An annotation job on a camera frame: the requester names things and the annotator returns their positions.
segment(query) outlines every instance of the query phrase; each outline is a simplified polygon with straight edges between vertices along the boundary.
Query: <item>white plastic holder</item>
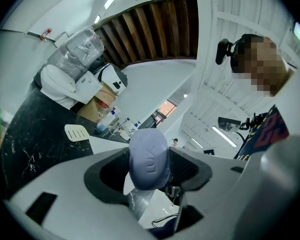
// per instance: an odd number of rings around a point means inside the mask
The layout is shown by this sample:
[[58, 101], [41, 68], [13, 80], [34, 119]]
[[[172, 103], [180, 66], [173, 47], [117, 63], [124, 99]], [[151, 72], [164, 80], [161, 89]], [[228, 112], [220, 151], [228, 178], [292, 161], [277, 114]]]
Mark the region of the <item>white plastic holder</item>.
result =
[[68, 139], [72, 142], [85, 141], [89, 139], [86, 128], [79, 124], [66, 124], [64, 131]]

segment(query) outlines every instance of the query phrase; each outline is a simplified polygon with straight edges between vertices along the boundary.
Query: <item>plastic bottle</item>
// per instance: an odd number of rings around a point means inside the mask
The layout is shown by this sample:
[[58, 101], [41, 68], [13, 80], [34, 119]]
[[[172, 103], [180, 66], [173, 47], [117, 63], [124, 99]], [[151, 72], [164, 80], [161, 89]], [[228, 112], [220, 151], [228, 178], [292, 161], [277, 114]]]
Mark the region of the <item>plastic bottle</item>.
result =
[[104, 119], [111, 112], [111, 108], [106, 108], [102, 106], [99, 106], [97, 109], [98, 109], [99, 122], [101, 122], [102, 119]]
[[111, 122], [116, 118], [115, 113], [113, 110], [111, 110], [110, 113], [108, 113], [97, 125], [96, 129], [100, 132], [103, 132], [105, 129], [107, 129], [108, 125], [111, 124]]

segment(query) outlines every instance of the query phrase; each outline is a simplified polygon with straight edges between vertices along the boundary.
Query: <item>plastic-wrapped object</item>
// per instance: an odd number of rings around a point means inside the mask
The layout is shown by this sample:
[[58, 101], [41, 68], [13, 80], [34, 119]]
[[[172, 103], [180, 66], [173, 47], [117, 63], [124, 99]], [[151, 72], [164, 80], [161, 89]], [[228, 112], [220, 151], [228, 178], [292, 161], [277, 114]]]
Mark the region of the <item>plastic-wrapped object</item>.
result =
[[92, 26], [84, 27], [63, 43], [43, 64], [54, 65], [75, 81], [104, 52], [104, 44]]

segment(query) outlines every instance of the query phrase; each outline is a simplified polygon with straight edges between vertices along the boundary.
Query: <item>window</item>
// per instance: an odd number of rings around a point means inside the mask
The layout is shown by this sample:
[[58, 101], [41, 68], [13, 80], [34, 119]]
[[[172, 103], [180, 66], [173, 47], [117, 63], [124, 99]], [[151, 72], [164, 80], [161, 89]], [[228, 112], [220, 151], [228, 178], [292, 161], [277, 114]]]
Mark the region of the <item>window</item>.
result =
[[166, 117], [168, 117], [175, 109], [176, 106], [167, 100], [159, 107], [160, 113], [165, 115]]
[[153, 112], [152, 116], [155, 118], [155, 124], [160, 124], [166, 117], [162, 115], [159, 111]]

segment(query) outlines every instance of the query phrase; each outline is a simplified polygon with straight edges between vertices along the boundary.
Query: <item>person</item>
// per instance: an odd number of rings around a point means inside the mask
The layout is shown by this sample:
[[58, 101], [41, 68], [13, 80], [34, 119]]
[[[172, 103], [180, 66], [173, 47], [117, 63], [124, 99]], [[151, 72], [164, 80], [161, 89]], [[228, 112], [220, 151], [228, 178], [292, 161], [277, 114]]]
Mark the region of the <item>person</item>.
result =
[[170, 147], [171, 148], [177, 148], [177, 145], [178, 145], [178, 139], [175, 138], [175, 139], [173, 139], [173, 144]]
[[[268, 37], [244, 34], [229, 56], [232, 74], [238, 79], [237, 82], [248, 80], [254, 90], [263, 96], [276, 96], [294, 73]], [[234, 158], [248, 160], [254, 153], [264, 152], [273, 143], [288, 136], [287, 126], [277, 106], [273, 105], [262, 122], [250, 131]]]

